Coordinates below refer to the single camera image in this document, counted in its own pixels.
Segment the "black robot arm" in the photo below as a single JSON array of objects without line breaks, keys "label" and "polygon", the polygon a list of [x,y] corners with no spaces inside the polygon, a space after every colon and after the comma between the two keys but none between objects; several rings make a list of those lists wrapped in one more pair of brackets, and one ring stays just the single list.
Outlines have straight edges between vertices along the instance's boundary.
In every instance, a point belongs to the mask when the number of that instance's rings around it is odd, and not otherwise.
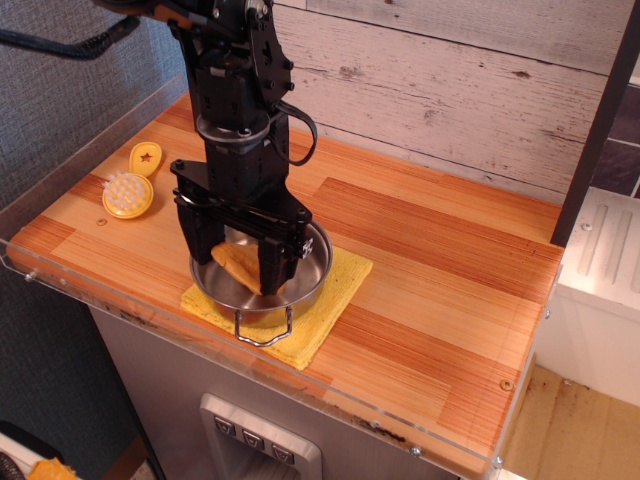
[{"label": "black robot arm", "polygon": [[288,190],[289,120],[313,128],[284,102],[294,64],[278,41],[271,1],[102,1],[100,7],[168,25],[181,46],[194,128],[204,161],[175,160],[179,222],[191,257],[212,261],[232,228],[258,242],[259,292],[274,295],[295,275],[311,212]]}]

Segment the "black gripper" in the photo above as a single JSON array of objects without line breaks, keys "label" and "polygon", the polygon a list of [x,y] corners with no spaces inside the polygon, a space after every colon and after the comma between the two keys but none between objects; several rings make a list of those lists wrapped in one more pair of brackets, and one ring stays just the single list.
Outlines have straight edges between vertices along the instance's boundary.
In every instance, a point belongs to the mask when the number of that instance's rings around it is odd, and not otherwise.
[{"label": "black gripper", "polygon": [[307,253],[307,225],[312,214],[286,185],[289,116],[262,116],[252,128],[213,129],[204,137],[206,160],[175,160],[170,171],[178,219],[191,257],[206,265],[212,249],[235,229],[258,242],[260,292],[276,295],[296,274]]}]

